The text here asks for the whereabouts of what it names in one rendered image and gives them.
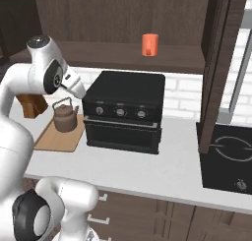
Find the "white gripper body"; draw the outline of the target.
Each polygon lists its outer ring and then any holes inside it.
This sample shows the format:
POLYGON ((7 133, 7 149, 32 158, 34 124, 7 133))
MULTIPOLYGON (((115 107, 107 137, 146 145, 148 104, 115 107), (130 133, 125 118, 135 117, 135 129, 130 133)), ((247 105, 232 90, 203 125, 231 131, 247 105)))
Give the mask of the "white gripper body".
POLYGON ((86 95, 86 90, 82 82, 82 79, 80 75, 77 74, 75 71, 69 70, 67 72, 66 84, 67 84, 67 90, 74 97, 82 99, 86 95))

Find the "brown kettle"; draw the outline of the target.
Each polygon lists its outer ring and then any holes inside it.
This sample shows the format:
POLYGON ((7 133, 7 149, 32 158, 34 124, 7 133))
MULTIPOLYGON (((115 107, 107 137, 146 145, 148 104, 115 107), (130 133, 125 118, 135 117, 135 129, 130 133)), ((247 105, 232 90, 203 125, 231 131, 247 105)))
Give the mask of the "brown kettle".
POLYGON ((79 106, 73 107, 70 96, 54 102, 52 108, 54 111, 53 122, 57 131, 68 133, 76 129, 79 106))

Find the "wooden tray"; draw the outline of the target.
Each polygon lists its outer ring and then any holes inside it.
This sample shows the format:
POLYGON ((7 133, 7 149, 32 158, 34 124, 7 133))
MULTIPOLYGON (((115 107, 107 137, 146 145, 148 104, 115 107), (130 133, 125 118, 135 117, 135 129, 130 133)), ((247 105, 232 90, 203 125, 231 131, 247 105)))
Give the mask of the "wooden tray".
POLYGON ((76 129, 69 133, 60 133, 56 130, 53 120, 50 120, 48 125, 42 131, 40 136, 34 143, 36 151, 64 151, 73 152, 81 139, 85 124, 83 116, 77 116, 78 125, 76 129))

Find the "orange mug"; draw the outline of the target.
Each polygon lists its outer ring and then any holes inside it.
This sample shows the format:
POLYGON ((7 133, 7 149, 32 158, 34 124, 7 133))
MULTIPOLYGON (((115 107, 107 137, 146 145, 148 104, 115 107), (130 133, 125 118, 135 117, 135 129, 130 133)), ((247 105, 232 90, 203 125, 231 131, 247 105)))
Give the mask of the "orange mug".
POLYGON ((158 55, 158 35, 155 33, 145 33, 142 35, 142 55, 158 55))

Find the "dark wood cabinet door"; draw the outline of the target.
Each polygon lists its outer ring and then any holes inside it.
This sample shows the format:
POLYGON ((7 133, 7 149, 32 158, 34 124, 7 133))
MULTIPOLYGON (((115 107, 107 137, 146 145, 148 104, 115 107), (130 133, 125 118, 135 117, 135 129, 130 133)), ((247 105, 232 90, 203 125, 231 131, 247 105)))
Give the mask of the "dark wood cabinet door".
POLYGON ((206 63, 198 135, 200 153, 209 151, 245 3, 246 0, 209 0, 208 3, 201 44, 206 63))
POLYGON ((42 34, 35 0, 0 0, 0 62, 27 48, 27 42, 42 34))

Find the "brown wooden knife block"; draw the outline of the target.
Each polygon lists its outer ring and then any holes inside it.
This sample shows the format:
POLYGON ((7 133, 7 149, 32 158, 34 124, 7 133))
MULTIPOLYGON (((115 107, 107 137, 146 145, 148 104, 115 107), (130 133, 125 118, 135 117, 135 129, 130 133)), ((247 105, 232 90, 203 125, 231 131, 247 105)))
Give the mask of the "brown wooden knife block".
POLYGON ((17 100, 23 108, 25 118, 34 119, 42 114, 48 104, 41 94, 19 94, 17 100))

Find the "black toaster oven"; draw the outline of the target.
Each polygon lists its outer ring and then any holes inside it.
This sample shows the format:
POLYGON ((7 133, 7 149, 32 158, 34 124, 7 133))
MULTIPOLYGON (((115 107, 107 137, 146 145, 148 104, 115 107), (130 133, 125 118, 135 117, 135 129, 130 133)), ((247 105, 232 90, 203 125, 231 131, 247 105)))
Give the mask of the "black toaster oven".
POLYGON ((162 74, 103 71, 87 90, 82 100, 84 117, 94 120, 152 125, 145 128, 103 123, 85 123, 87 145, 123 151, 157 154, 161 138, 165 76, 162 74), (95 109, 101 106, 102 115, 95 109), (117 108, 126 115, 119 117, 117 108), (139 109, 147 111, 139 118, 139 109))

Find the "brown drawer front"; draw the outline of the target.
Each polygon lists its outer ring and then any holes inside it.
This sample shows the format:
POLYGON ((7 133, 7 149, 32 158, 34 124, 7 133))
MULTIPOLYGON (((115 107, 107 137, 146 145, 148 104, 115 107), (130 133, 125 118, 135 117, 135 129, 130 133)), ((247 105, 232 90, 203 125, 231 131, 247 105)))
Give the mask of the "brown drawer front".
POLYGON ((108 195, 107 201, 98 201, 89 212, 94 218, 110 218, 108 225, 90 222, 103 240, 153 241, 156 201, 153 199, 99 191, 108 195))

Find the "grey range hood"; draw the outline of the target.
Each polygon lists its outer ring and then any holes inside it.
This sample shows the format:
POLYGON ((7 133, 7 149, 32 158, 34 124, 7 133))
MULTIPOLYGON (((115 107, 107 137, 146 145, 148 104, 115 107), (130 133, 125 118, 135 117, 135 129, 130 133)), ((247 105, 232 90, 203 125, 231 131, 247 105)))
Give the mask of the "grey range hood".
POLYGON ((241 91, 252 54, 252 0, 246 0, 241 26, 236 38, 224 89, 230 89, 227 107, 219 109, 218 122, 229 124, 241 91))

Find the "black hob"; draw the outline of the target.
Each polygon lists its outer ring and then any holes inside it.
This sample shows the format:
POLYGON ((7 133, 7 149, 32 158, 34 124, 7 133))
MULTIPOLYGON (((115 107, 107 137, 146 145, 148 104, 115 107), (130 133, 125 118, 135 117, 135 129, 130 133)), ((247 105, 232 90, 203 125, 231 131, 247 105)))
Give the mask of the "black hob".
POLYGON ((252 195, 252 128, 216 125, 200 164, 204 188, 252 195), (237 187, 239 179, 246 190, 237 187))

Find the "brown base cupboard run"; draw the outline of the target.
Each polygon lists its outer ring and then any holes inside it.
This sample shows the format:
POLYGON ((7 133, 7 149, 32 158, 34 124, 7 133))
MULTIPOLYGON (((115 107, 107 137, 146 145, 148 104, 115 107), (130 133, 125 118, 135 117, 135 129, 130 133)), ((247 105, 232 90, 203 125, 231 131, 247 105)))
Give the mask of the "brown base cupboard run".
POLYGON ((252 241, 252 215, 157 200, 153 241, 252 241))

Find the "hob knob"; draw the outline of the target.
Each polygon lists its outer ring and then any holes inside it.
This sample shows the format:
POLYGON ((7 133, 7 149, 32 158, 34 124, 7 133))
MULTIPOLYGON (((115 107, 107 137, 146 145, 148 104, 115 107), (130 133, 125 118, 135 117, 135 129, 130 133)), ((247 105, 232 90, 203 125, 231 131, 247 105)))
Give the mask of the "hob knob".
POLYGON ((237 181, 236 185, 237 185, 237 187, 238 187, 240 190, 242 190, 242 191, 244 191, 244 190, 247 189, 247 185, 246 185, 246 183, 245 183, 242 179, 239 179, 239 180, 237 181))

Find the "dark wood wall cabinet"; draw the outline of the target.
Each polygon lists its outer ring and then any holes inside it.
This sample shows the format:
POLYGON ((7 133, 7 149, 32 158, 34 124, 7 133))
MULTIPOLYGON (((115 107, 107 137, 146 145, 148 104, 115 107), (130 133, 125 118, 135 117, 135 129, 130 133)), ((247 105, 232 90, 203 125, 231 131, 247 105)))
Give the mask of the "dark wood wall cabinet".
POLYGON ((201 74, 209 0, 35 0, 42 32, 72 66, 201 74), (157 56, 142 35, 158 35, 157 56))

